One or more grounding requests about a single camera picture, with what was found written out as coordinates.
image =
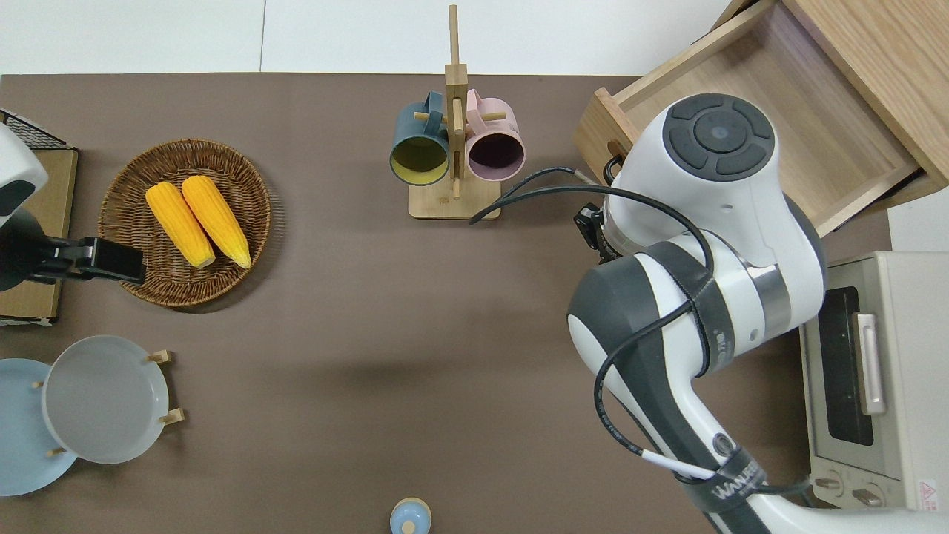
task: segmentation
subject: black cable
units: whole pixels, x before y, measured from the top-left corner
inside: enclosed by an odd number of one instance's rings
[[[687,300],[682,302],[672,313],[664,315],[649,323],[644,328],[639,329],[610,353],[603,361],[603,365],[600,366],[600,370],[596,373],[596,380],[593,382],[593,405],[596,407],[596,414],[600,418],[600,423],[603,424],[606,431],[609,432],[609,435],[613,436],[613,439],[638,456],[642,456],[642,447],[629,441],[629,438],[624,436],[623,433],[613,425],[613,422],[609,419],[609,415],[606,414],[606,406],[603,402],[603,385],[606,380],[606,374],[609,372],[609,368],[613,367],[616,363],[616,358],[619,357],[620,353],[635,345],[647,335],[682,317],[693,309],[693,303]]]
[[[812,501],[812,500],[810,499],[810,495],[808,495],[808,493],[807,493],[806,490],[801,492],[801,499],[804,501],[804,504],[807,505],[808,508],[816,508],[816,507],[817,507],[817,506],[814,504],[814,501]]]
[[[476,222],[482,220],[492,211],[497,208],[504,207],[508,204],[513,204],[521,200],[532,199],[534,197],[540,197],[543,195],[549,195],[551,193],[600,193],[602,195],[613,195],[615,197],[622,197],[624,199],[630,199],[652,208],[658,209],[662,213],[668,215],[672,219],[675,219],[679,224],[685,227],[690,234],[698,241],[698,246],[702,249],[702,256],[704,259],[705,269],[709,273],[715,271],[715,260],[712,258],[712,247],[709,245],[708,239],[701,233],[698,227],[686,218],[682,213],[677,211],[672,206],[669,206],[665,203],[662,203],[656,199],[640,195],[639,193],[633,193],[632,191],[626,191],[625,189],[618,189],[616,187],[607,187],[605,185],[591,185],[591,184],[577,184],[577,185],[552,185],[550,187],[541,187],[539,189],[533,189],[527,193],[521,193],[520,195],[511,195],[506,198],[500,198],[491,203],[488,207],[482,209],[481,211],[474,214],[470,219],[468,219],[468,224],[475,224]]]
[[[623,156],[613,156],[603,167],[603,180],[606,185],[612,185],[616,177],[613,176],[613,167],[623,162]]]
[[[797,495],[804,494],[810,489],[810,480],[788,486],[760,486],[755,493],[761,495]]]
[[[523,179],[522,181],[519,181],[514,187],[512,187],[511,189],[508,189],[507,191],[505,191],[505,192],[504,192],[504,195],[501,195],[501,198],[502,198],[502,199],[506,199],[507,197],[513,195],[514,191],[517,191],[517,190],[520,189],[521,187],[524,187],[524,186],[527,185],[529,182],[533,181],[535,178],[542,177],[542,176],[544,176],[545,174],[550,174],[550,173],[552,173],[552,172],[566,172],[566,173],[569,173],[569,174],[572,174],[572,175],[576,175],[576,174],[577,174],[577,169],[573,169],[573,168],[570,168],[570,167],[548,167],[548,168],[546,168],[546,169],[541,169],[541,170],[539,170],[539,171],[537,171],[537,172],[531,173],[531,174],[530,174],[529,176],[527,176],[525,179]]]

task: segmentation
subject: oven window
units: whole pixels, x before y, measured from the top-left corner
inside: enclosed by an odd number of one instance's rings
[[[828,290],[817,316],[828,429],[836,439],[873,445],[873,421],[860,409],[856,336],[850,317],[860,312],[857,288]]]

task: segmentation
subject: robotic arm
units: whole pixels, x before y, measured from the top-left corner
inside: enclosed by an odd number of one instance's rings
[[[774,494],[692,389],[693,378],[796,328],[823,302],[821,243],[781,192],[777,160],[768,119],[732,96],[683,99],[643,131],[613,186],[665,202],[700,235],[620,197],[593,218],[596,238],[588,242],[617,259],[580,282],[568,326],[598,374],[598,411],[618,441],[675,471],[719,532],[945,532],[944,518],[932,513],[818,510]],[[657,452],[612,428],[601,381]]]
[[[48,175],[16,134],[0,124],[0,291],[24,280],[103,277],[141,284],[142,254],[102,238],[50,238],[21,205]]]

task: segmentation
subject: white cable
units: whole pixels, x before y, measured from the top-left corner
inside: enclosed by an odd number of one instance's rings
[[[573,175],[580,179],[580,181],[583,183],[589,183],[590,185],[601,185],[598,181],[595,181],[591,177],[580,172],[580,169],[573,169]]]
[[[714,471],[710,471],[704,467],[693,466],[692,464],[686,464],[685,462],[680,462],[679,460],[673,460],[661,454],[657,454],[652,450],[643,450],[642,458],[650,464],[654,464],[659,467],[665,467],[667,469],[672,469],[673,471],[690,476],[692,478],[700,478],[702,480],[708,480],[715,476]]]

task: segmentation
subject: white wall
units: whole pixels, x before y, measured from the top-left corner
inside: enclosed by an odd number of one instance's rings
[[[0,0],[0,74],[443,72],[445,0]],[[472,73],[644,74],[728,0],[456,0]]]

